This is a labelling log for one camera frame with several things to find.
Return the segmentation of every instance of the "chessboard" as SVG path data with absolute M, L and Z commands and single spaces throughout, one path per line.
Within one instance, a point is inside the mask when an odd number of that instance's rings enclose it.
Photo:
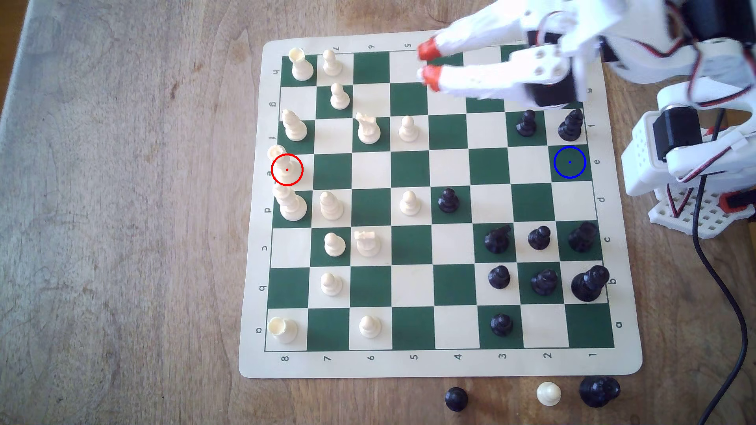
M 432 32 L 288 39 L 262 52 L 259 115 L 249 218 L 249 246 L 241 317 L 239 369 L 253 378 L 462 377 L 622 375 L 642 363 L 640 334 L 627 255 L 615 152 L 599 62 L 587 69 L 587 100 L 559 110 L 536 109 L 536 131 L 522 137 L 516 101 L 443 95 L 417 78 L 424 65 L 416 47 Z M 495 45 L 434 60 L 434 64 L 492 64 L 524 45 Z M 314 67 L 293 77 L 291 48 Z M 323 52 L 342 64 L 324 72 Z M 330 104 L 338 82 L 350 97 Z M 567 142 L 557 127 L 572 109 L 584 113 L 581 136 Z M 293 111 L 307 134 L 291 141 L 281 122 Z M 355 114 L 376 117 L 380 139 L 365 144 Z M 420 134 L 398 137 L 403 116 Z M 301 161 L 290 186 L 306 202 L 297 221 L 280 213 L 273 196 L 268 149 L 279 144 Z M 438 207 L 453 188 L 459 208 Z M 326 220 L 323 191 L 336 195 L 341 217 Z M 405 191 L 421 202 L 414 216 L 399 209 Z M 595 243 L 576 252 L 568 235 L 583 222 L 598 227 Z M 510 245 L 494 254 L 485 235 L 509 225 Z M 528 233 L 545 225 L 550 244 L 535 250 Z M 374 231 L 380 251 L 355 247 L 356 231 Z M 345 252 L 332 257 L 324 237 L 333 232 Z M 496 289 L 488 273 L 499 265 L 510 284 Z M 594 265 L 610 273 L 598 299 L 573 295 L 573 277 Z M 556 290 L 538 295 L 531 279 L 544 269 Z M 321 276 L 342 281 L 335 296 Z M 491 319 L 508 315 L 513 330 L 499 337 Z M 380 333 L 364 337 L 361 318 L 379 319 Z M 273 337 L 272 318 L 296 324 L 290 342 Z

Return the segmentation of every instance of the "red circle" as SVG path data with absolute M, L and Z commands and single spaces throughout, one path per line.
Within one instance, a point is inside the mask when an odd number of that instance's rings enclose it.
M 275 175 L 273 175 L 273 166 L 275 165 L 276 161 L 278 161 L 278 158 L 281 158 L 281 157 L 295 157 L 295 158 L 296 158 L 296 160 L 298 160 L 298 161 L 299 161 L 299 168 L 300 168 L 300 169 L 302 169 L 302 172 L 300 172 L 300 173 L 299 173 L 299 178 L 298 178 L 298 179 L 296 179 L 296 181 L 295 181 L 295 182 L 293 182 L 293 183 L 289 183 L 288 185 L 285 185 L 285 184 L 281 183 L 280 181 L 278 181 L 278 179 L 276 178 L 276 176 L 275 176 Z M 299 183 L 299 180 L 302 180 L 302 176 L 303 176 L 304 174 L 305 174 L 305 164 L 303 164 L 303 163 L 302 163 L 302 160 L 301 160 L 301 159 L 299 159 L 299 157 L 298 157 L 298 156 L 296 156 L 296 155 L 294 155 L 294 154 L 281 154 L 281 155 L 278 155 L 278 156 L 276 157 L 276 159 L 274 159 L 274 160 L 273 160 L 273 162 L 271 163 L 271 177 L 273 178 L 273 180 L 274 180 L 274 181 L 275 181 L 276 183 L 278 183 L 278 184 L 279 184 L 279 185 L 281 185 L 281 186 L 294 186 L 294 185 L 296 185 L 297 183 Z

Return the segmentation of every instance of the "black pawn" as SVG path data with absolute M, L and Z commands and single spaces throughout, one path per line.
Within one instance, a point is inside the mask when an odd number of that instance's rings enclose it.
M 559 124 L 559 128 L 556 132 L 559 133 L 560 138 L 565 141 L 576 141 L 580 137 L 580 133 L 583 131 L 583 112 L 579 109 L 570 111 L 569 115 L 565 118 L 564 122 Z
M 491 330 L 499 337 L 509 335 L 514 327 L 512 318 L 504 313 L 499 313 L 491 319 Z
M 580 398 L 592 408 L 602 408 L 619 397 L 619 382 L 610 377 L 585 377 L 580 383 Z
M 454 189 L 445 188 L 438 199 L 438 208 L 444 213 L 453 213 L 460 207 L 460 198 L 454 193 Z
M 608 281 L 609 270 L 603 265 L 595 265 L 572 278 L 572 293 L 580 301 L 591 302 L 601 295 Z
M 547 268 L 531 278 L 530 286 L 538 295 L 549 296 L 556 289 L 556 280 L 556 272 Z
M 461 411 L 467 407 L 467 392 L 459 386 L 453 386 L 444 395 L 444 401 L 451 410 Z
M 504 289 L 510 284 L 510 271 L 505 265 L 497 265 L 488 273 L 488 283 L 496 289 Z
M 528 243 L 534 250 L 545 250 L 551 241 L 551 230 L 546 226 L 534 229 L 528 234 Z
M 567 235 L 569 246 L 579 252 L 586 253 L 593 246 L 593 240 L 599 234 L 599 228 L 594 223 L 582 222 L 578 228 Z
M 485 239 L 483 240 L 483 244 L 485 245 L 485 249 L 491 251 L 494 254 L 501 254 L 502 252 L 506 251 L 507 248 L 510 246 L 510 239 L 509 239 L 509 232 L 512 228 L 510 225 L 505 225 L 500 228 L 495 228 L 492 231 L 489 231 L 485 235 Z
M 517 129 L 517 132 L 522 137 L 532 136 L 535 133 L 535 112 L 531 109 L 523 112 L 522 117 L 517 121 L 515 129 Z

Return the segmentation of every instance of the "blue circle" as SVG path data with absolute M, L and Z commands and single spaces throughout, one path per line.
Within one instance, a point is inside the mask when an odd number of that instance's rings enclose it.
M 580 152 L 580 155 L 583 156 L 583 169 L 580 170 L 580 172 L 578 174 L 576 174 L 576 175 L 563 175 L 561 172 L 559 172 L 559 169 L 556 168 L 556 158 L 559 156 L 559 153 L 561 153 L 565 149 L 575 149 L 577 152 Z M 587 165 L 588 165 L 588 159 L 585 157 L 585 153 L 582 150 L 580 150 L 579 148 L 575 147 L 575 146 L 565 146 L 562 149 L 559 149 L 556 152 L 556 155 L 554 155 L 554 171 L 556 171 L 556 174 L 559 174 L 559 175 L 561 175 L 564 178 L 576 178 L 576 177 L 578 177 L 580 174 L 583 174 L 583 172 L 585 171 L 585 167 Z

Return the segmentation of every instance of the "wooden table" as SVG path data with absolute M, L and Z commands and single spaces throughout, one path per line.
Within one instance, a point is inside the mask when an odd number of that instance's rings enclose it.
M 580 402 L 579 377 L 548 378 L 563 397 L 546 408 L 545 377 L 239 374 L 263 44 L 436 29 L 483 6 L 32 1 L 0 126 L 0 423 L 697 420 L 739 332 L 690 237 L 648 223 L 650 194 L 622 200 L 645 361 L 605 408 Z M 619 153 L 660 85 L 607 79 Z M 745 229 L 703 245 L 753 326 Z M 756 423 L 754 352 L 711 423 Z M 459 414 L 443 405 L 451 386 L 470 394 Z

